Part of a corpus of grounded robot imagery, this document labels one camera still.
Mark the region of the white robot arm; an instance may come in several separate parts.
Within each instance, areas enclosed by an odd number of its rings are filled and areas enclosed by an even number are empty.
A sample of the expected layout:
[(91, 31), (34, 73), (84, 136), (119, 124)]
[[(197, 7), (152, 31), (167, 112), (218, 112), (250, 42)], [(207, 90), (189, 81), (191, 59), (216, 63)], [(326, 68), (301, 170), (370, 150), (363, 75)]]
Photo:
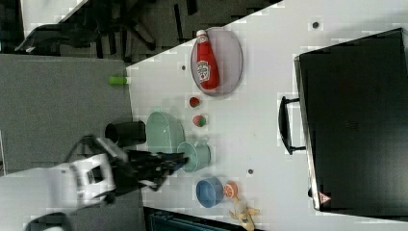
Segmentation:
[(143, 187), (157, 191), (189, 160), (181, 152), (125, 151), (94, 136), (78, 144), (89, 150), (79, 160), (1, 176), (1, 231), (73, 231), (78, 211)]

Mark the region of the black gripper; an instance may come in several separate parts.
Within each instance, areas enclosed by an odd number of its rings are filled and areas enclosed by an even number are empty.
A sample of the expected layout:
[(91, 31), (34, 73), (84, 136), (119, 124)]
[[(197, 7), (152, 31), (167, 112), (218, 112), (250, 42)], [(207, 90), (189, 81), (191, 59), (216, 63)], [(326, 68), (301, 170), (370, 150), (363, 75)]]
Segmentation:
[(189, 158), (184, 153), (150, 153), (147, 151), (129, 151), (128, 161), (116, 157), (112, 161), (112, 172), (117, 193), (131, 193), (146, 187), (144, 181), (151, 183), (151, 188), (160, 187), (161, 172), (165, 169), (168, 175), (184, 166)]

